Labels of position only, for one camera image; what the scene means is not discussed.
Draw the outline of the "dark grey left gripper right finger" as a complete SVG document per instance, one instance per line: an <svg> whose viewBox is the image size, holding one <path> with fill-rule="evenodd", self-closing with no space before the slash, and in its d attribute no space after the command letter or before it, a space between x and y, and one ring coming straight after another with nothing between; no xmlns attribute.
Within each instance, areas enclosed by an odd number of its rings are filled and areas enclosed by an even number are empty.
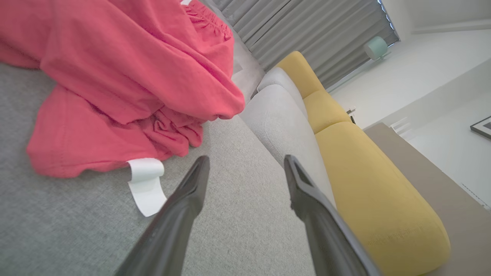
<svg viewBox="0 0 491 276"><path fill-rule="evenodd" d="M381 276L368 252L337 209L293 155L284 158L291 209L305 224L318 276Z"/></svg>

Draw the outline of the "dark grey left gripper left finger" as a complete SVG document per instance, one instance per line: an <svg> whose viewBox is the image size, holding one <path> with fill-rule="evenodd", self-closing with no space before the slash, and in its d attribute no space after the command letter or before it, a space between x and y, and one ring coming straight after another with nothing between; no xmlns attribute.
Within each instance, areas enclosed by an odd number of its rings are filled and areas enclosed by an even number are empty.
<svg viewBox="0 0 491 276"><path fill-rule="evenodd" d="M210 171L200 156L128 254L117 276L179 276L194 220L203 209Z"/></svg>

